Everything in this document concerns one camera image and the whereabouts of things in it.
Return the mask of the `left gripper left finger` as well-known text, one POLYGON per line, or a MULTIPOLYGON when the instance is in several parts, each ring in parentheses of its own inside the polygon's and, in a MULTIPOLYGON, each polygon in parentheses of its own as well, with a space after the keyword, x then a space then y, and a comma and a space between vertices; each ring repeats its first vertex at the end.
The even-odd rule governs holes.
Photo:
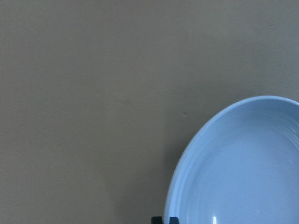
POLYGON ((163 218, 161 216, 152 217, 151 224, 163 224, 163 218))

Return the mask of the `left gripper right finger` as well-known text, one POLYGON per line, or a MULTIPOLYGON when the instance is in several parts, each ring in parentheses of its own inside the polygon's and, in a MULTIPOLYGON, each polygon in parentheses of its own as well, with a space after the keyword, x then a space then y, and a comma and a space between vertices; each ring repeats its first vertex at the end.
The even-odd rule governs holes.
POLYGON ((179 224, 179 218, 178 217, 170 217, 169 224, 179 224))

